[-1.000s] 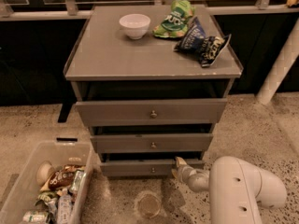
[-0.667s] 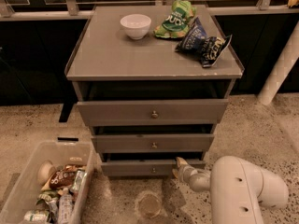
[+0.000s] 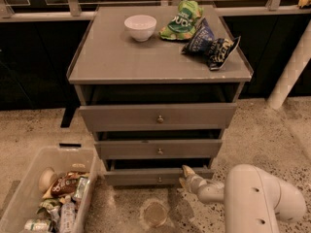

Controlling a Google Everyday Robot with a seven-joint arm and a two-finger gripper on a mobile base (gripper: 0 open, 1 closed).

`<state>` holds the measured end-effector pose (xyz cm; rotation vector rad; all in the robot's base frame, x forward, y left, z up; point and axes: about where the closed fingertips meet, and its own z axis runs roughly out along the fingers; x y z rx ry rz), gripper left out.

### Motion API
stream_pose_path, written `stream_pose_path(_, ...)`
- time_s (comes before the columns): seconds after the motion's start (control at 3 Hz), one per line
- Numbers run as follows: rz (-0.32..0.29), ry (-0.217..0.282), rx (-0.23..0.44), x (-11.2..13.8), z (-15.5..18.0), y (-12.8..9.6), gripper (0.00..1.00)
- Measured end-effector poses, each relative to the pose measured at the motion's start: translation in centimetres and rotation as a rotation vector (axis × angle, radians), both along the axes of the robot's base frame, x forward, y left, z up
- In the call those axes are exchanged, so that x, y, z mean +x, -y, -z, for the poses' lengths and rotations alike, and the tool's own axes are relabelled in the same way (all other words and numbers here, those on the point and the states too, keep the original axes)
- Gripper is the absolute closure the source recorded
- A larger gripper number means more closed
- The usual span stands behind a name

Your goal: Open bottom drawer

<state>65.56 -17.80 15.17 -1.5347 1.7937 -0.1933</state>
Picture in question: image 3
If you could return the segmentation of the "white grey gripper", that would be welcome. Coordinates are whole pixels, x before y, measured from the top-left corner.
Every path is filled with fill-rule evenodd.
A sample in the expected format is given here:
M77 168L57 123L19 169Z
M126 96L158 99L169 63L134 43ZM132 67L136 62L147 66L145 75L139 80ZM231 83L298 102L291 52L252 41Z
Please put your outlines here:
M198 189L201 188L203 185L206 185L207 182L202 177L195 175L195 172L193 169L191 169L188 165L182 166L184 176L187 177L179 178L179 183L183 189L185 189L187 192L196 194L198 192Z

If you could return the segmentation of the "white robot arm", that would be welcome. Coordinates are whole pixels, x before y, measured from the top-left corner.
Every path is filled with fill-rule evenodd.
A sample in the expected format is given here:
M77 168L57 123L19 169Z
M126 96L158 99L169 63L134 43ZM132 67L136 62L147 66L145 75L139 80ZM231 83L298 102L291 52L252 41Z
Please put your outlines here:
M298 188L260 168L234 166L223 183L207 180L184 165L181 186L203 204L225 206L225 233L279 233L278 222L296 222L306 213Z

